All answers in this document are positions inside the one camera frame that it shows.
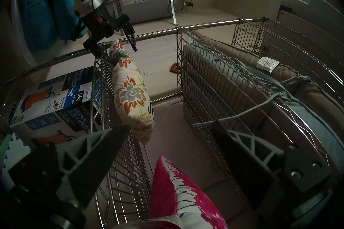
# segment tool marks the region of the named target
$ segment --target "metal wire rack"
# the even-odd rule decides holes
[[[109,60],[106,51],[104,51],[104,58]],[[113,66],[106,60],[95,58],[92,85],[92,101],[95,108],[91,107],[90,116],[93,118],[94,124],[99,121],[99,117],[101,118],[102,130],[122,124],[114,107],[114,91],[111,83],[112,68]],[[102,87],[98,91],[101,100],[97,101],[95,98],[98,94],[94,95],[94,89],[99,82]],[[101,186],[98,189],[106,200],[105,209],[101,210],[98,192],[95,194],[101,228],[112,228],[123,222],[148,219],[151,187],[139,142],[131,133],[107,173],[106,183],[107,193]],[[113,210],[114,220],[108,215],[109,206]]]
[[[92,81],[92,98],[90,117],[93,125],[101,126],[102,130],[122,124],[114,107],[114,92],[111,83],[113,66],[103,60],[95,59]],[[0,129],[9,131],[10,118],[20,101],[24,91],[33,86],[26,75],[18,76],[9,84],[10,89],[0,109]],[[112,167],[107,173],[104,186],[99,186],[95,194],[95,206],[100,228],[109,229],[113,226],[148,218],[151,185],[142,157],[139,142],[128,135],[121,150],[117,154]]]
[[[232,45],[273,58],[309,76],[344,105],[344,66],[294,29],[269,18],[261,23],[243,20],[235,28]]]
[[[136,36],[138,42],[176,34],[177,62],[182,67],[182,71],[177,74],[178,94],[183,97],[183,102],[195,122],[211,121],[241,113],[256,106],[271,95],[269,88],[265,87],[254,76],[243,71],[234,61],[191,32],[195,29],[223,25],[235,25],[232,45],[250,50],[259,56],[274,58],[283,64],[294,67],[300,74],[310,76],[326,92],[343,104],[344,86],[341,76],[343,75],[343,66],[309,39],[269,18],[212,22]],[[126,38],[119,41],[123,44],[128,43]],[[103,50],[106,50],[112,43],[107,42],[99,45],[103,45]],[[215,55],[216,59],[213,57],[214,61],[209,62],[209,58],[206,56],[196,55],[194,52],[196,46]],[[14,111],[16,102],[20,100],[23,92],[33,85],[28,77],[30,74],[89,53],[89,50],[78,50],[55,58],[53,61],[40,65],[9,81],[7,85],[11,85],[11,87],[3,105],[0,106],[1,131],[8,131],[8,119],[11,112]],[[102,129],[107,129],[120,125],[122,122],[114,111],[114,92],[111,84],[112,67],[104,58],[108,58],[105,51],[103,59],[95,59],[94,61],[93,106],[90,109],[90,116],[95,124],[101,126]],[[228,73],[224,71],[225,66],[236,75],[236,78],[233,78],[233,75],[231,78],[228,77]],[[320,72],[320,68],[324,73],[321,76],[316,74]],[[94,95],[94,89],[99,83],[102,89],[97,92],[97,95]],[[228,121],[225,127],[262,137],[281,147],[281,149],[290,143],[308,148],[319,156],[324,165],[336,172],[331,158],[312,130],[281,99],[272,101],[269,105],[251,112],[248,116]],[[228,173],[238,194],[250,208],[245,195],[232,177],[221,150],[212,138],[210,127],[202,126],[200,131],[207,140],[210,149],[219,159],[219,163]],[[127,221],[148,218],[150,183],[139,142],[131,134],[123,144],[103,183],[105,185],[101,185],[95,194],[97,216],[102,229],[112,228],[116,224]]]
[[[236,28],[245,26],[245,24],[237,25]],[[261,26],[257,26],[257,35],[259,35],[259,29]],[[253,35],[252,30],[254,31],[254,28],[250,28],[250,33],[247,33],[237,46],[249,47],[251,43],[256,43],[256,39],[261,40],[261,34],[260,37],[254,35],[255,39],[249,39]],[[264,102],[273,94],[254,75],[243,70],[236,62],[190,30],[180,28],[179,32],[180,35],[177,36],[177,62],[182,71],[178,73],[178,91],[183,94],[184,104],[196,123],[214,121],[239,114]],[[238,32],[237,29],[234,35],[236,40],[238,39]],[[252,49],[255,47],[256,50],[259,50],[257,47],[261,46],[253,45]],[[316,135],[280,98],[273,100],[269,105],[250,112],[248,115],[227,121],[225,128],[261,137],[282,150],[291,144],[304,147],[315,153],[324,165],[336,172],[331,158]],[[202,126],[200,130],[231,177],[238,193],[247,203],[245,195],[232,177],[230,168],[210,133],[210,125]]]

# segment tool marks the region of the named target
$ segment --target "pink and white pillow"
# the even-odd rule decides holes
[[[183,229],[228,228],[207,195],[160,156],[155,167],[149,218],[178,215]]]

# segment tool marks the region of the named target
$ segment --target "throw pillow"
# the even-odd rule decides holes
[[[115,108],[122,122],[131,127],[133,136],[147,144],[153,132],[154,115],[144,78],[121,42],[110,48]]]
[[[178,215],[183,229],[228,228],[207,195],[160,156],[155,167],[149,218]]]

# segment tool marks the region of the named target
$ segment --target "cardboard box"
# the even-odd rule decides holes
[[[11,130],[31,148],[48,141],[57,145],[90,133],[92,76],[93,67],[89,67],[25,91],[13,115]]]

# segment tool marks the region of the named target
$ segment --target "teal cushion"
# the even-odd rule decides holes
[[[30,51],[50,48],[57,39],[50,0],[21,0],[22,24]]]
[[[71,40],[79,22],[79,18],[71,10],[73,4],[74,0],[54,0],[56,26],[62,40]],[[86,32],[87,28],[77,38],[84,36]]]

